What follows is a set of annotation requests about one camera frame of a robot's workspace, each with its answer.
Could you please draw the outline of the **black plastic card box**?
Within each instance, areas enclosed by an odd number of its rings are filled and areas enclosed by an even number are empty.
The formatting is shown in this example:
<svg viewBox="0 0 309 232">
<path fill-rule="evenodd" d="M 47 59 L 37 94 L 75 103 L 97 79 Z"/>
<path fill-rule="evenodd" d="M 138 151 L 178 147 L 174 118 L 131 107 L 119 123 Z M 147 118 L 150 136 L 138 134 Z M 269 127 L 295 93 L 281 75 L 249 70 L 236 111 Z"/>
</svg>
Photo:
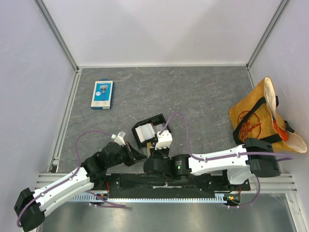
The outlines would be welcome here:
<svg viewBox="0 0 309 232">
<path fill-rule="evenodd" d="M 169 148 L 172 143 L 171 129 L 163 114 L 137 122 L 131 129 L 139 149 L 152 144 L 155 150 Z"/>
</svg>

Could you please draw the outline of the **grey card holder wallet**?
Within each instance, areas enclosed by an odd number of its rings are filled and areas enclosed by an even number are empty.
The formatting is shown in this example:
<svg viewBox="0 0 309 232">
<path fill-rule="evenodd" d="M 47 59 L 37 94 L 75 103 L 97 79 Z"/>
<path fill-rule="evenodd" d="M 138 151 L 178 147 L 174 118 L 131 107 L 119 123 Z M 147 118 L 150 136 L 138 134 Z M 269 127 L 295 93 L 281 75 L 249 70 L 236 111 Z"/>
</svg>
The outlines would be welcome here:
<svg viewBox="0 0 309 232">
<path fill-rule="evenodd" d="M 147 158 L 149 158 L 149 157 L 151 156 L 153 150 L 154 150 L 153 143 L 148 142 L 148 143 L 146 144 L 146 147 L 145 147 L 144 150 L 143 150 L 143 151 L 144 151 L 144 155 L 146 155 Z"/>
</svg>

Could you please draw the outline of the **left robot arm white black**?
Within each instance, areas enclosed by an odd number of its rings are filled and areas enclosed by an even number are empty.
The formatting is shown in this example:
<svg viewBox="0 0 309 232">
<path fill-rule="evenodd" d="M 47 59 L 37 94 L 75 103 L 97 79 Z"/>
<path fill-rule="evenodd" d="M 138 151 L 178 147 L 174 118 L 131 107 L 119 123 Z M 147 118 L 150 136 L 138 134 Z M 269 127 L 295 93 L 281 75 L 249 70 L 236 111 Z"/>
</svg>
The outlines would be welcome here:
<svg viewBox="0 0 309 232">
<path fill-rule="evenodd" d="M 17 226 L 25 232 L 35 229 L 44 222 L 48 213 L 73 196 L 93 188 L 103 189 L 109 168 L 122 163 L 131 166 L 145 158 L 146 155 L 135 150 L 129 143 L 119 145 L 109 142 L 63 178 L 41 189 L 22 190 L 14 205 Z"/>
</svg>

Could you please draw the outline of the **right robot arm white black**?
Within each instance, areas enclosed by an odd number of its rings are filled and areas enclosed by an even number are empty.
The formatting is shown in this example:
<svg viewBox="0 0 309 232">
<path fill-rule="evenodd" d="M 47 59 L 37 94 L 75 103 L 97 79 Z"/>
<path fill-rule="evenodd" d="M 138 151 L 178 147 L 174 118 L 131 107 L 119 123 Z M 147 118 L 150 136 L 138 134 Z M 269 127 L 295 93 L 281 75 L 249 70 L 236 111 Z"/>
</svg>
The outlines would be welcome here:
<svg viewBox="0 0 309 232">
<path fill-rule="evenodd" d="M 188 154 L 172 158 L 153 154 L 145 161 L 143 171 L 147 175 L 181 182 L 221 171 L 221 184 L 226 190 L 233 190 L 254 176 L 272 178 L 281 174 L 272 144 L 255 138 L 245 139 L 243 144 L 228 150 L 198 154 L 196 158 Z"/>
</svg>

